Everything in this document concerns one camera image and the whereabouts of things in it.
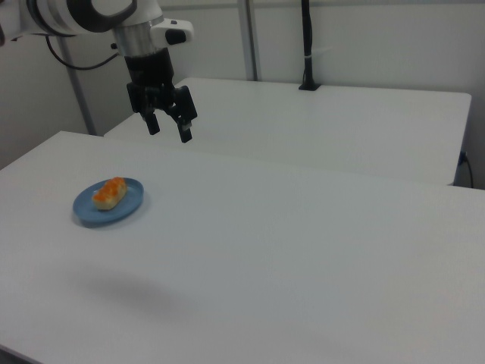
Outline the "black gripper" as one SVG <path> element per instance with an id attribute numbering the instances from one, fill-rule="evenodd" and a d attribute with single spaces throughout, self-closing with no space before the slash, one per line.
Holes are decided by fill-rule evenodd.
<path id="1" fill-rule="evenodd" d="M 190 128 L 198 114 L 187 86 L 174 89 L 174 69 L 167 49 L 140 57 L 125 57 L 131 82 L 127 92 L 134 113 L 139 114 L 150 135 L 160 131 L 155 109 L 168 113 L 177 124 L 180 140 L 192 139 Z"/>

